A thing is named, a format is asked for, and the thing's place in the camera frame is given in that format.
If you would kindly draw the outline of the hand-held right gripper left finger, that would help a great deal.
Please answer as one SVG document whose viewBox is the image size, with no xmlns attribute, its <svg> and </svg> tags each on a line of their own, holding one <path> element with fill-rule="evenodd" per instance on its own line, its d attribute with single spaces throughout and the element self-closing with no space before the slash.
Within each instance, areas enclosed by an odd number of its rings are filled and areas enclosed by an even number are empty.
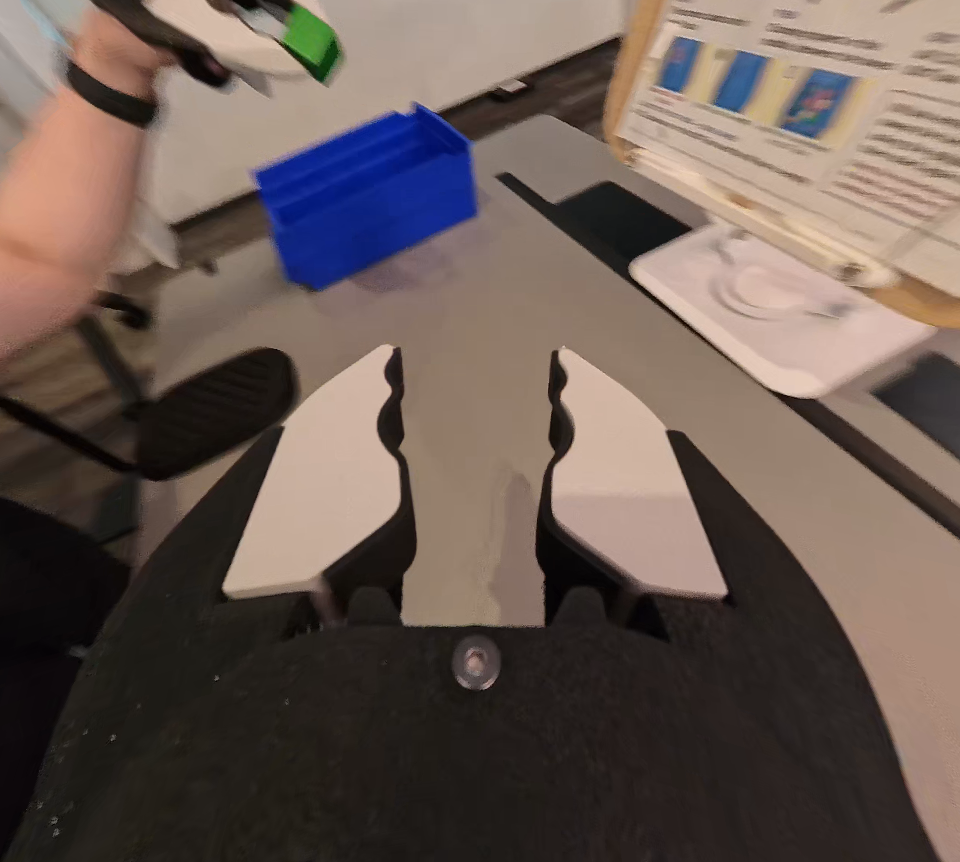
<svg viewBox="0 0 960 862">
<path fill-rule="evenodd" d="M 402 349 L 384 344 L 292 413 L 223 579 L 228 600 L 306 595 L 332 621 L 377 589 L 402 613 L 417 554 L 404 392 Z"/>
</svg>

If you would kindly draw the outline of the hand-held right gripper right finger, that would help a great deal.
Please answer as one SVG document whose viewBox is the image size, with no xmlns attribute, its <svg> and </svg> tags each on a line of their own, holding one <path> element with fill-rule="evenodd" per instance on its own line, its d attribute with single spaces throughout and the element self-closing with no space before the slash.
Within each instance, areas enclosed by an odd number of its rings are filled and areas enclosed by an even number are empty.
<svg viewBox="0 0 960 862">
<path fill-rule="evenodd" d="M 551 624 L 568 593 L 598 592 L 627 623 L 645 597 L 720 603 L 729 586 L 672 431 L 639 397 L 567 347 L 551 354 L 552 456 L 535 556 Z"/>
</svg>

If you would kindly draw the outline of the blue plastic bin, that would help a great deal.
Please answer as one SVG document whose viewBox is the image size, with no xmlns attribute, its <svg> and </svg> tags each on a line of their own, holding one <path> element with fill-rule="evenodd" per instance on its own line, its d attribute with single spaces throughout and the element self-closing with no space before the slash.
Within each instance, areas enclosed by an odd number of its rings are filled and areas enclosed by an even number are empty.
<svg viewBox="0 0 960 862">
<path fill-rule="evenodd" d="M 286 279 L 321 291 L 474 218 L 473 161 L 470 140 L 415 104 L 258 168 Z"/>
</svg>

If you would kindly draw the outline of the black wristband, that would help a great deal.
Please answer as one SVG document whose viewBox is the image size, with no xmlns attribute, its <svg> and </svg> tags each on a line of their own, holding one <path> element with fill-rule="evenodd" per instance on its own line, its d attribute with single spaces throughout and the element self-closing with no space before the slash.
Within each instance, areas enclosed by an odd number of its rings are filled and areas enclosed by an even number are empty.
<svg viewBox="0 0 960 862">
<path fill-rule="evenodd" d="M 95 79 L 73 61 L 64 72 L 66 85 L 95 110 L 138 129 L 150 127 L 157 118 L 159 105 L 111 88 Z"/>
</svg>

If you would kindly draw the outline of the green wooden cube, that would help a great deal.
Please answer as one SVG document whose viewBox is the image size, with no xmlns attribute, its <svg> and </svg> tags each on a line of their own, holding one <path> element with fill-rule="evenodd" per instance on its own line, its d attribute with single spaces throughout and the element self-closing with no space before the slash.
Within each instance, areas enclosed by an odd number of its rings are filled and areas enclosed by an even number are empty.
<svg viewBox="0 0 960 862">
<path fill-rule="evenodd" d="M 285 21 L 280 45 L 323 85 L 330 82 L 344 57 L 341 40 L 328 22 L 295 4 Z"/>
</svg>

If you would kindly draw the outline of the white stand base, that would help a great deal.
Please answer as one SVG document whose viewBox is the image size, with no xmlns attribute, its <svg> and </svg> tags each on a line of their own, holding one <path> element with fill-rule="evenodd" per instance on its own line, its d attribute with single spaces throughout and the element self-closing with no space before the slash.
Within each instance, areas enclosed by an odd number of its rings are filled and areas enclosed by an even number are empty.
<svg viewBox="0 0 960 862">
<path fill-rule="evenodd" d="M 818 400 L 936 329 L 722 221 L 636 257 L 630 278 L 768 390 Z"/>
</svg>

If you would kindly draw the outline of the black desk inlay plate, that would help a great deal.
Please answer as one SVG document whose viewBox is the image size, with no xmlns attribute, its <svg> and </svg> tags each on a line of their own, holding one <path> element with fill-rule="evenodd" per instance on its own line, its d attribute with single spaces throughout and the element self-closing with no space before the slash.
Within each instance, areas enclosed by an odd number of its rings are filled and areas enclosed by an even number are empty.
<svg viewBox="0 0 960 862">
<path fill-rule="evenodd" d="M 614 182 L 594 184 L 558 202 L 511 173 L 496 176 L 514 195 L 623 280 L 639 257 L 683 237 L 691 227 Z"/>
<path fill-rule="evenodd" d="M 873 391 L 885 406 L 954 456 L 959 456 L 959 366 L 941 353 Z"/>
</svg>

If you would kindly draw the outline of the person's left forearm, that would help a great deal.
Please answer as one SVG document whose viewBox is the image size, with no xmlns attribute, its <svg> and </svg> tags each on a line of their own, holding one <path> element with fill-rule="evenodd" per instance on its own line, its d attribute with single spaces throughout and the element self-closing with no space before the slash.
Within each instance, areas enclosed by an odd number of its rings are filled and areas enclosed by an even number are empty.
<svg viewBox="0 0 960 862">
<path fill-rule="evenodd" d="M 146 132 L 61 88 L 1 188 L 1 357 L 92 302 L 133 219 Z"/>
</svg>

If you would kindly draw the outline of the person's left hand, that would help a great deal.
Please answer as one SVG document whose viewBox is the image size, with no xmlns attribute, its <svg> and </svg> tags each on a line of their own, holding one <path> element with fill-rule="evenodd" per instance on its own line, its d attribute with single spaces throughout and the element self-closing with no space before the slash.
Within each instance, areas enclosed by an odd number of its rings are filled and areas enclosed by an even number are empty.
<svg viewBox="0 0 960 862">
<path fill-rule="evenodd" d="M 75 32 L 66 35 L 68 58 L 103 85 L 148 102 L 157 100 L 156 84 L 176 56 L 138 39 L 104 11 L 87 8 Z"/>
</svg>

